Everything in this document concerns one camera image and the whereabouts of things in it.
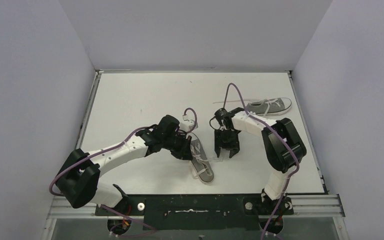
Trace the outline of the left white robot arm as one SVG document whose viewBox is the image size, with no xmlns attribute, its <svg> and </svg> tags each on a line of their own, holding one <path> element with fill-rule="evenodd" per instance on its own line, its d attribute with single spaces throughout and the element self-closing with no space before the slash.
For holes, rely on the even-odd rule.
<svg viewBox="0 0 384 240">
<path fill-rule="evenodd" d="M 102 183 L 100 177 L 135 159 L 168 150 L 179 160 L 191 161 L 191 136 L 197 122 L 186 115 L 181 121 L 171 115 L 158 124 L 140 127 L 120 143 L 101 150 L 73 150 L 63 163 L 52 186 L 60 190 L 72 208 L 86 204 L 105 205 L 113 212 L 123 213 L 128 207 L 127 194 L 117 184 Z"/>
</svg>

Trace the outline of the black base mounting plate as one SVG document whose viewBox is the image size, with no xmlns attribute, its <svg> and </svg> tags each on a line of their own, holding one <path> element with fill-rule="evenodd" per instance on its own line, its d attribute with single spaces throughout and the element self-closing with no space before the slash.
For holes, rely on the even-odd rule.
<svg viewBox="0 0 384 240">
<path fill-rule="evenodd" d="M 281 202 L 260 193 L 236 194 L 131 194 L 111 210 L 96 207 L 100 217 L 127 215 L 127 222 L 140 221 L 143 230 L 225 230 L 257 231 L 270 215 L 279 222 L 294 214 L 292 200 Z"/>
</svg>

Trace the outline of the aluminium frame rail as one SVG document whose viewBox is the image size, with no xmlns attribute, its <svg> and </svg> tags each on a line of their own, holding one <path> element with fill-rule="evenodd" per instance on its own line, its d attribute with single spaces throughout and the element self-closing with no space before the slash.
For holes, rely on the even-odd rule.
<svg viewBox="0 0 384 240">
<path fill-rule="evenodd" d="M 344 218 L 345 211 L 338 194 L 290 195 L 294 213 L 290 216 L 306 218 Z M 74 209 L 62 197 L 55 197 L 52 201 L 48 219 L 120 219 L 113 213 L 96 214 L 97 205 L 88 203 L 81 208 Z"/>
</svg>

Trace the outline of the grey canvas sneaker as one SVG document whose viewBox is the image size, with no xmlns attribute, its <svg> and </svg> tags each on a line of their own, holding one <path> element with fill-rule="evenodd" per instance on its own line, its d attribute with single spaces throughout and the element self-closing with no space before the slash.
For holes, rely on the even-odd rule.
<svg viewBox="0 0 384 240">
<path fill-rule="evenodd" d="M 189 162 L 191 177 L 194 180 L 200 180 L 205 185 L 209 185 L 215 179 L 211 163 L 221 163 L 224 159 L 217 156 L 208 157 L 198 136 L 193 132 L 189 133 L 188 136 L 191 137 L 192 160 Z"/>
<path fill-rule="evenodd" d="M 244 110 L 261 117 L 280 116 L 290 110 L 292 100 L 287 97 L 278 97 L 271 99 L 252 99 L 245 98 Z"/>
</svg>

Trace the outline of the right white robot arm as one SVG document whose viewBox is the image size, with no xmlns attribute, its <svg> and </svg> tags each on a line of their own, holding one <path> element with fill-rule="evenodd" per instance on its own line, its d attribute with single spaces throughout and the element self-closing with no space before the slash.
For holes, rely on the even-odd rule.
<svg viewBox="0 0 384 240">
<path fill-rule="evenodd" d="M 291 175 L 300 168 L 300 163 L 307 154 L 307 149 L 289 118 L 281 120 L 266 119 L 246 112 L 237 107 L 231 111 L 220 108 L 214 113 L 219 128 L 214 130 L 214 151 L 219 157 L 223 150 L 229 158 L 240 152 L 239 134 L 261 137 L 266 158 L 272 167 L 267 184 L 262 190 L 262 209 L 275 213 L 281 207 L 283 197 Z"/>
</svg>

